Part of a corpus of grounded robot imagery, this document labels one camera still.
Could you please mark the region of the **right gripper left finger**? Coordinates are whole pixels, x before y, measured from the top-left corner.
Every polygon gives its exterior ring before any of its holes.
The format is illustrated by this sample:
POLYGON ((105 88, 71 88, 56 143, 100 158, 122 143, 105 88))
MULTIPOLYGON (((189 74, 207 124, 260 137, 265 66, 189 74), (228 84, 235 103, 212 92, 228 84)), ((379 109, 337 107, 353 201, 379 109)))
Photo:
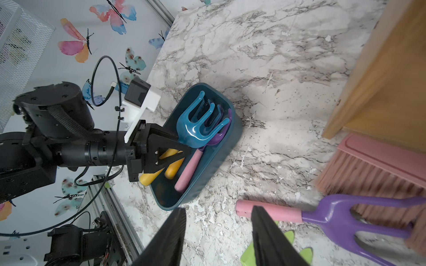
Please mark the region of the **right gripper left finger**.
POLYGON ((186 209, 172 211, 132 266, 179 266, 186 231, 186 209))

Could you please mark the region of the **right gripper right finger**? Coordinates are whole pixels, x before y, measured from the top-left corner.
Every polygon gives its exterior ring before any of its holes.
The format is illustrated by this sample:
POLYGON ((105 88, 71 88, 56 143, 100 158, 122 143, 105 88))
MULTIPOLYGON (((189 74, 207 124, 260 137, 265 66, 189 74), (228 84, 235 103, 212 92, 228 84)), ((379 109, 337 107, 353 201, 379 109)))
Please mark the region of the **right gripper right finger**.
POLYGON ((251 220, 258 266, 301 265, 301 257, 263 207, 253 207, 251 220))

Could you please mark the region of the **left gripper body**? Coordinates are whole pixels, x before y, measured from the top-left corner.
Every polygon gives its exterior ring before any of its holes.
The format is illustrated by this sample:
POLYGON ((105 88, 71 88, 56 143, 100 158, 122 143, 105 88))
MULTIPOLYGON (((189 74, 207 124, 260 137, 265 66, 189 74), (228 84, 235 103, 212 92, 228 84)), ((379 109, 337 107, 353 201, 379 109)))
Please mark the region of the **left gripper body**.
POLYGON ((145 120, 137 122, 127 145, 130 182, 137 182, 140 174, 153 174, 191 154, 191 147, 178 142, 177 135, 145 120))

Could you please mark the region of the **purple fork pink handle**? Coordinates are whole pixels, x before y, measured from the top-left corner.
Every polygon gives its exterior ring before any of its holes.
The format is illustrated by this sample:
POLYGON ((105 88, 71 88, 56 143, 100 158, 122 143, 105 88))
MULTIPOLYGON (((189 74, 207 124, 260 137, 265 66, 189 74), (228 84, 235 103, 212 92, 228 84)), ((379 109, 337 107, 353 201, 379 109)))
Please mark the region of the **purple fork pink handle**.
POLYGON ((207 143, 207 145, 205 145, 205 146, 203 146, 203 147, 201 147, 201 148, 199 148, 195 151, 194 155, 192 156, 192 158, 190 159, 190 161, 188 162, 188 164, 184 168, 182 174, 180 175, 178 181, 176 182, 176 184, 174 186, 174 188, 177 192, 183 194, 186 191, 205 149, 208 146, 215 146, 215 145, 219 144, 222 141, 222 139, 225 137, 225 135, 226 135, 226 133, 227 133, 227 131, 228 131, 230 125, 231 125, 232 119, 233 119, 231 109, 228 109, 228 111, 227 111, 227 118, 229 119, 229 123, 226 124, 222 128, 222 130, 219 133, 217 133, 207 143))

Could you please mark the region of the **teal rake yellow handle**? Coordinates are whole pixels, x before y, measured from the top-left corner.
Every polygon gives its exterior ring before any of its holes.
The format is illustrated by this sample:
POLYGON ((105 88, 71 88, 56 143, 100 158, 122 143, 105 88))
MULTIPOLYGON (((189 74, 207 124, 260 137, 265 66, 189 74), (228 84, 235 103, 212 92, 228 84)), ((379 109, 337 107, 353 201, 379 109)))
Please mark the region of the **teal rake yellow handle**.
POLYGON ((190 148, 201 148, 229 123, 223 108, 209 102, 205 92, 187 107, 176 122, 178 142, 190 148))

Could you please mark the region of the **purple rake pink handle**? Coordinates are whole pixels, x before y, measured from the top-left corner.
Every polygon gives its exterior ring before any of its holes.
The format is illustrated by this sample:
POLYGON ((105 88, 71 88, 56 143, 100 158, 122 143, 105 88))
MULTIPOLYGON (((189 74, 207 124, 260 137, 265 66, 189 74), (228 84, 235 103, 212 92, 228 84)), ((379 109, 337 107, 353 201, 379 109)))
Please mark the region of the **purple rake pink handle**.
POLYGON ((352 195, 329 195, 324 197, 314 211, 302 211, 298 208, 284 207, 270 203, 238 200, 236 214, 241 217, 251 217, 255 206, 260 206, 274 221, 313 223, 322 228, 325 235, 336 245, 356 255, 367 258, 380 266, 391 266, 392 263, 382 259, 360 247, 355 241, 357 232, 369 232, 379 235, 407 239, 411 231, 385 226, 362 223, 351 215, 351 208, 357 204, 407 208, 425 204, 424 197, 394 199, 384 197, 367 197, 352 195))

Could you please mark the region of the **teal plastic storage box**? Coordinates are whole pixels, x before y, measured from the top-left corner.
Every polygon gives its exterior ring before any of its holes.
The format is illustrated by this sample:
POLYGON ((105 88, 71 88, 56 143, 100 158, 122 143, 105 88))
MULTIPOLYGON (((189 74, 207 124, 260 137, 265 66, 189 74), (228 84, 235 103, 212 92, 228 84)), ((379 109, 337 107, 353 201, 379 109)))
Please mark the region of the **teal plastic storage box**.
POLYGON ((173 178, 160 173, 150 184, 158 206, 171 211, 194 200, 231 153, 243 133, 234 104, 206 83, 192 86, 164 124, 190 151, 182 157, 173 178))

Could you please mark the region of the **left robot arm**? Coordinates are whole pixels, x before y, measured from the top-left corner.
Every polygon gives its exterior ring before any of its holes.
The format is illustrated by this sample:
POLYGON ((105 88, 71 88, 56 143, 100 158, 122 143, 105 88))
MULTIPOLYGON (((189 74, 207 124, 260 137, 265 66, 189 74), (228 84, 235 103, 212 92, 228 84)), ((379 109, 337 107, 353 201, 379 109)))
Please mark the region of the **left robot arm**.
POLYGON ((97 129, 80 87, 70 82, 21 94, 13 108, 27 127, 1 134, 1 202, 54 184, 59 167, 126 166, 135 182, 192 152, 177 135, 144 120, 129 140, 124 131, 97 129))

